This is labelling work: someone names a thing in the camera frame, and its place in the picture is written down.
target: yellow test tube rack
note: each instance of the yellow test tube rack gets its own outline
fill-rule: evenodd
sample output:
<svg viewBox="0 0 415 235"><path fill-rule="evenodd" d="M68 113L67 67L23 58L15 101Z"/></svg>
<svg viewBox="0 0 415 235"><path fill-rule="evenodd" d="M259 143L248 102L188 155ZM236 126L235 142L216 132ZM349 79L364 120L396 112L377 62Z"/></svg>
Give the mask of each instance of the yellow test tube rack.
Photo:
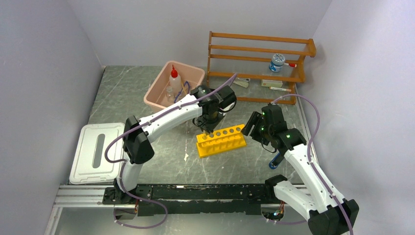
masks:
<svg viewBox="0 0 415 235"><path fill-rule="evenodd" d="M199 158L245 147L246 142L241 133L244 126L244 124L240 124L214 131L209 135L197 135L196 146Z"/></svg>

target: box lid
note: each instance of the box lid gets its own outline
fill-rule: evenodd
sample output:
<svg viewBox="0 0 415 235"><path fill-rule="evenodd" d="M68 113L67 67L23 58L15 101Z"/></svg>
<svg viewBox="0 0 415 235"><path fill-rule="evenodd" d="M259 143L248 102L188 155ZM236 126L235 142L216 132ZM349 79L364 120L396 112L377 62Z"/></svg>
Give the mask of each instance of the box lid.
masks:
<svg viewBox="0 0 415 235"><path fill-rule="evenodd" d="M111 182L120 170L120 163L109 163L104 152L115 138L124 132L124 123L90 124L81 129L78 146L73 159L69 181L72 184ZM123 156L122 139L108 152L111 160Z"/></svg>

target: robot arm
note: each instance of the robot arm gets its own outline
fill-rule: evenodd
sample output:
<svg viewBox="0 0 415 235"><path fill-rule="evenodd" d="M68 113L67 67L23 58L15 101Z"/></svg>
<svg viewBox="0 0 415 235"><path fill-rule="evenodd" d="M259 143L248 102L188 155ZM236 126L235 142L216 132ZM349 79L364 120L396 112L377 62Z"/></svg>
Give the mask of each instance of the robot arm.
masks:
<svg viewBox="0 0 415 235"><path fill-rule="evenodd" d="M214 128L225 116L225 110L236 102L236 96L229 86L225 86L215 95L202 99L200 102L187 105L180 109L177 106L197 100L200 97L212 92L210 88L201 85L191 91L179 102L159 111L153 115L142 117L139 120L135 116L129 117L125 123L124 132L137 127L140 123L150 122L154 117L161 113L172 110L167 115L144 126L124 138L123 149L127 160L122 176L117 177L115 187L123 191L120 186L120 177L127 191L137 186L137 179L140 174L142 165L154 156L154 150L151 143L157 140L163 133L171 130L175 126L193 119L193 123L207 133L213 132Z"/></svg>
<svg viewBox="0 0 415 235"><path fill-rule="evenodd" d="M357 203L353 199L347 201L329 181L320 166L314 162L316 171L328 184L333 194L326 189L309 162L305 138L299 130L287 128L282 110L278 105L263 107L261 114L253 112L242 133L246 136L250 135L262 145L271 143L271 146L279 150L283 156L283 158L277 158L273 165L278 165L286 159L299 174L311 196L294 187L282 175L266 180L265 184L269 186L271 195L289 204L307 220L312 234L340 235L348 231L346 219L333 196L335 195L342 202L352 225L359 210Z"/></svg>

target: red cap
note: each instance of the red cap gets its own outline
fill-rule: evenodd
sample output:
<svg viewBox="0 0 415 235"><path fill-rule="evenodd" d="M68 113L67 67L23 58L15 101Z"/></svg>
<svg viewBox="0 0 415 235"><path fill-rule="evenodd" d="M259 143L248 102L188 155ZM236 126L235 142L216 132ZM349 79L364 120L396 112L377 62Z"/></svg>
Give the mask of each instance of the red cap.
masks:
<svg viewBox="0 0 415 235"><path fill-rule="evenodd" d="M171 75L172 77L177 77L177 76L178 76L178 74L177 74L177 71L174 69L174 65L172 65L172 67L173 67L173 69L172 69L172 71L171 71L170 75Z"/></svg>

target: plastic container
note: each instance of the plastic container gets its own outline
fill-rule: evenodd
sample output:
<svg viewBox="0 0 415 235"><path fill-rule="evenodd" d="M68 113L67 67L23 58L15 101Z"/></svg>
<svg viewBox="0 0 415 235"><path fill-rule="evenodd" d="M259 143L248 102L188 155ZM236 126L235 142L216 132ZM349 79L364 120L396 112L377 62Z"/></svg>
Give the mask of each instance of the plastic container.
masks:
<svg viewBox="0 0 415 235"><path fill-rule="evenodd" d="M89 124L82 127L70 170L70 183L77 185L114 181L121 165L107 162L104 152L111 141L122 133L124 123ZM123 158L123 153L122 140L119 140L108 152L108 158L118 160Z"/></svg>
<svg viewBox="0 0 415 235"><path fill-rule="evenodd" d="M144 103L149 105L154 113L173 104L166 97L166 87L170 86L169 77L172 65L182 77L183 83L185 81L189 82L191 90L199 86L205 77L203 69L177 61L168 61L144 96Z"/></svg>
<svg viewBox="0 0 415 235"><path fill-rule="evenodd" d="M284 63L285 63L285 56L277 53L273 55L269 68L273 72L279 72L281 71L281 68L284 65Z"/></svg>

